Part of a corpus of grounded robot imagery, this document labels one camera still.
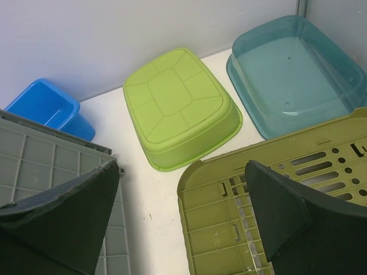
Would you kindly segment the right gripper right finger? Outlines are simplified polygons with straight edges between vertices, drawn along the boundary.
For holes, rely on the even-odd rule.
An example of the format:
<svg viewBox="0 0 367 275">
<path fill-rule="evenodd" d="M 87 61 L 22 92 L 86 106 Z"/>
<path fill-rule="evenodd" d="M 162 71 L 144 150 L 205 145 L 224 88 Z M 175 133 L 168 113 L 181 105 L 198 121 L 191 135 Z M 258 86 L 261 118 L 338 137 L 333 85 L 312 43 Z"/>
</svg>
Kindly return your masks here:
<svg viewBox="0 0 367 275">
<path fill-rule="evenodd" d="M 366 207 L 251 160 L 247 186 L 275 274 L 366 274 Z"/>
</svg>

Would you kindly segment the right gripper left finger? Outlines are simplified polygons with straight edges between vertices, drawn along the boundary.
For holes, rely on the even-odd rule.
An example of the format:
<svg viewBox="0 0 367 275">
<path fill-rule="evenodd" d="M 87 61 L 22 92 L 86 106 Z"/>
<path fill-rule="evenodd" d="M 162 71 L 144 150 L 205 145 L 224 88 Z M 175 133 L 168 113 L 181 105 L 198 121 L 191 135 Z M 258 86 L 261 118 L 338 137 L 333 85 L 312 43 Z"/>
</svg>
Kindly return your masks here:
<svg viewBox="0 0 367 275">
<path fill-rule="evenodd" d="M 120 169 L 111 160 L 1 207 L 1 274 L 94 274 Z"/>
</svg>

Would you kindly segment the large grey crate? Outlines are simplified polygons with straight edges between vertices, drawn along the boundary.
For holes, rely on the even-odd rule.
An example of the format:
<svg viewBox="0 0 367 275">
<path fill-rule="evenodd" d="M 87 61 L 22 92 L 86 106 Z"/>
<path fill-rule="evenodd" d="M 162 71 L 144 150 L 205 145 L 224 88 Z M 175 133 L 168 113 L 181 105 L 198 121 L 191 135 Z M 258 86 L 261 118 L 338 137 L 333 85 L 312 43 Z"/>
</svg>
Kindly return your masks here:
<svg viewBox="0 0 367 275">
<path fill-rule="evenodd" d="M 107 147 L 1 111 L 1 205 L 36 195 L 112 159 Z M 116 192 L 95 273 L 131 273 L 121 190 Z"/>
</svg>

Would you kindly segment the olive green slotted basket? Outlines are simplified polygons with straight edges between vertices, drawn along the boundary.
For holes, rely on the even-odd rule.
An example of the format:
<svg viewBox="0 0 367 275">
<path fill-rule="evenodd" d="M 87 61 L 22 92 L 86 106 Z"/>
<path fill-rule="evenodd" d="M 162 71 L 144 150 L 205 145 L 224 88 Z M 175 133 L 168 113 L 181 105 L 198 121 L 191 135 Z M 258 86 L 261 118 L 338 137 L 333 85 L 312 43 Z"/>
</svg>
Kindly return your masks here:
<svg viewBox="0 0 367 275">
<path fill-rule="evenodd" d="M 251 160 L 366 207 L 366 109 L 190 165 L 177 195 L 191 274 L 275 274 L 247 186 Z"/>
</svg>

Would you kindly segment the teal transparent container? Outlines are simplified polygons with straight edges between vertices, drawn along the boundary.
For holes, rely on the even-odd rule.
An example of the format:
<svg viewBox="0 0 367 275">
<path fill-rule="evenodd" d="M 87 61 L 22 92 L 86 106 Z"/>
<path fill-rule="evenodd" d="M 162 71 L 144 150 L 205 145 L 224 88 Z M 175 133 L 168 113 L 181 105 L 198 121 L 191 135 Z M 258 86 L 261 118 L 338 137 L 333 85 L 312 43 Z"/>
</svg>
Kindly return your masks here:
<svg viewBox="0 0 367 275">
<path fill-rule="evenodd" d="M 265 139 L 366 106 L 366 73 L 298 15 L 277 18 L 237 37 L 227 74 Z"/>
</svg>

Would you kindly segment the lime green container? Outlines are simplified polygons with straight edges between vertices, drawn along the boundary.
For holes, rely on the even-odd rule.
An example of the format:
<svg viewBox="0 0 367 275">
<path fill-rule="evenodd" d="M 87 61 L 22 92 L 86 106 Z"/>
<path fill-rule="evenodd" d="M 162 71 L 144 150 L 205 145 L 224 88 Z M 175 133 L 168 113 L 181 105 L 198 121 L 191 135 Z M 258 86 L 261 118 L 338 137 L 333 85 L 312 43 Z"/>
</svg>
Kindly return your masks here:
<svg viewBox="0 0 367 275">
<path fill-rule="evenodd" d="M 171 50 L 124 82 L 127 109 L 143 152 L 158 171 L 173 171 L 218 149 L 243 116 L 210 69 L 189 49 Z"/>
</svg>

